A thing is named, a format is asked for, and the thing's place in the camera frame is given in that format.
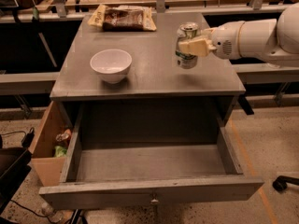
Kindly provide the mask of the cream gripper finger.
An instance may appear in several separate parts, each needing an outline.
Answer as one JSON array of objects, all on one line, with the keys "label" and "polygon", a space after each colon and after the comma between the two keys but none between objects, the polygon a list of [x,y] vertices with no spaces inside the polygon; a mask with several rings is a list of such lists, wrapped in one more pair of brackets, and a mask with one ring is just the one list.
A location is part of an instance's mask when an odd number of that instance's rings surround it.
[{"label": "cream gripper finger", "polygon": [[195,37],[178,42],[179,50],[184,54],[194,55],[198,57],[206,57],[210,52],[217,48],[212,44],[210,39],[205,37]]},{"label": "cream gripper finger", "polygon": [[211,37],[214,31],[215,31],[215,28],[203,29],[200,31],[200,36]]}]

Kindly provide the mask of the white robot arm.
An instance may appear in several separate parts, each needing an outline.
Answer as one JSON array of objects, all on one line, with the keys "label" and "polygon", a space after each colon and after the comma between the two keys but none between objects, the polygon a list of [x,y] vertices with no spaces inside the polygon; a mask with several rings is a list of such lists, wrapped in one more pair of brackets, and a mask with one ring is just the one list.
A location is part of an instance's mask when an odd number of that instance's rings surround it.
[{"label": "white robot arm", "polygon": [[193,38],[182,37],[183,54],[237,60],[255,58],[273,65],[299,66],[299,4],[287,7],[278,19],[231,21],[200,31]]}]

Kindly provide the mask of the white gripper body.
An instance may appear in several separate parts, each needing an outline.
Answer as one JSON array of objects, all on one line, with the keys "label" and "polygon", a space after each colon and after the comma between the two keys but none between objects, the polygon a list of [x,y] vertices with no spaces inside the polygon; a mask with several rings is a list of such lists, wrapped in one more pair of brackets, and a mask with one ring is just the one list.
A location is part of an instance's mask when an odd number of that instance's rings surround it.
[{"label": "white gripper body", "polygon": [[216,47],[214,54],[221,59],[237,60],[241,58],[239,52],[239,34],[243,21],[226,22],[216,27],[211,38]]}]

